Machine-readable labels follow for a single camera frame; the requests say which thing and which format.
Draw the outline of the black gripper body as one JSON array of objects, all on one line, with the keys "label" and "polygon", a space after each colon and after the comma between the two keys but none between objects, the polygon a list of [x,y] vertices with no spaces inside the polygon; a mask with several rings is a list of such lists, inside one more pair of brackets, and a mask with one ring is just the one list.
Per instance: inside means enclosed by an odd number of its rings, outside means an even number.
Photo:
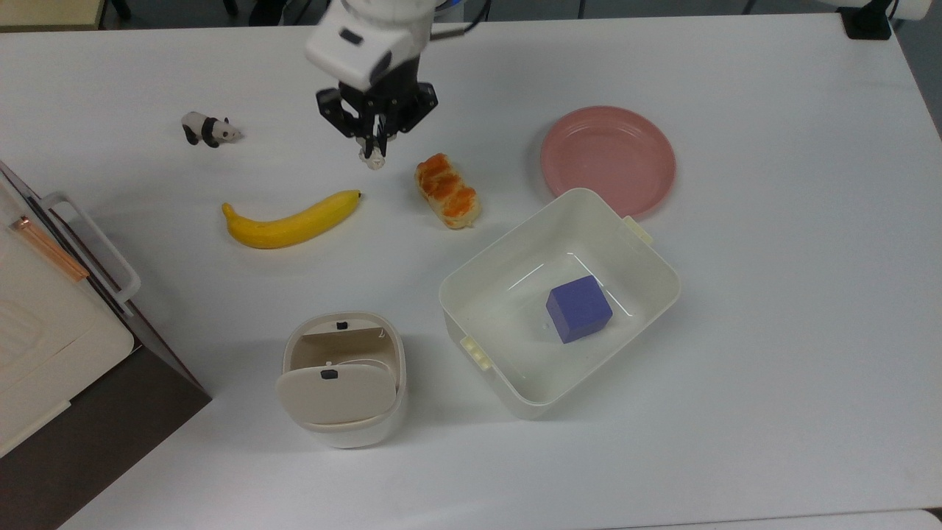
[{"label": "black gripper body", "polygon": [[[390,99],[396,98],[400,95],[404,95],[410,88],[413,88],[417,83],[417,75],[419,71],[420,57],[411,58],[410,60],[405,61],[403,64],[398,65],[396,68],[391,69],[386,72],[377,81],[371,88],[364,88],[364,93],[368,93],[376,98],[377,103],[379,104],[379,115],[380,112],[384,111],[386,108],[387,102]],[[340,82],[340,86],[350,86],[347,83]]]}]

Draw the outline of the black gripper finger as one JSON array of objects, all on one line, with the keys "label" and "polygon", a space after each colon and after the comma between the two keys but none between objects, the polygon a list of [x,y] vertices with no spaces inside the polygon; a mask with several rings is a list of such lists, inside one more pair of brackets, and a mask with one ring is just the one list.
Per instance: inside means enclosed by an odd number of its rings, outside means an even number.
[{"label": "black gripper finger", "polygon": [[372,95],[350,86],[316,92],[317,110],[344,137],[354,138],[363,160],[379,158],[379,104]]},{"label": "black gripper finger", "polygon": [[385,158],[389,142],[400,133],[414,130],[437,105],[438,97],[430,82],[418,82],[404,95],[390,99],[379,115],[377,145],[380,154]]}]

